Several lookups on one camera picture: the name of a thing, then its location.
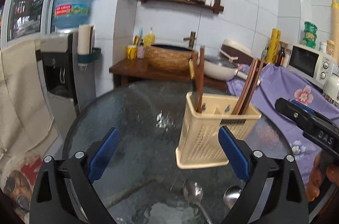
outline water bottle label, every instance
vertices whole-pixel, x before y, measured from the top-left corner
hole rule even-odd
[[[85,4],[66,4],[55,8],[54,16],[88,14],[88,5]]]

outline pink flower print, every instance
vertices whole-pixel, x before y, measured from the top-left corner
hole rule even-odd
[[[307,85],[305,86],[304,90],[298,89],[296,92],[294,92],[294,97],[296,98],[296,101],[308,106],[308,104],[310,104],[313,101],[311,87]]]

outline white pan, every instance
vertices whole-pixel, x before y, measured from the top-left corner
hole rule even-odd
[[[247,80],[247,75],[238,70],[236,63],[214,56],[205,57],[204,72],[207,77],[219,81],[230,81],[235,76]]]

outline human hand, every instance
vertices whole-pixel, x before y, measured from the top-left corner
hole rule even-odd
[[[319,196],[320,194],[319,187],[324,179],[321,174],[321,171],[319,170],[320,157],[321,154],[319,153],[314,160],[313,168],[310,174],[310,179],[306,187],[306,198],[310,202],[314,201],[314,199],[316,199]],[[339,167],[335,165],[328,166],[326,175],[328,180],[339,186]]]

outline beige plastic utensil holder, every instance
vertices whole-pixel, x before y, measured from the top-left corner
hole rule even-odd
[[[185,116],[175,150],[177,166],[181,169],[225,166],[228,159],[219,144],[219,128],[226,125],[235,138],[245,140],[261,113],[250,104],[245,115],[231,115],[239,97],[203,94],[206,109],[199,114],[193,108],[191,95],[192,92],[186,95]]]

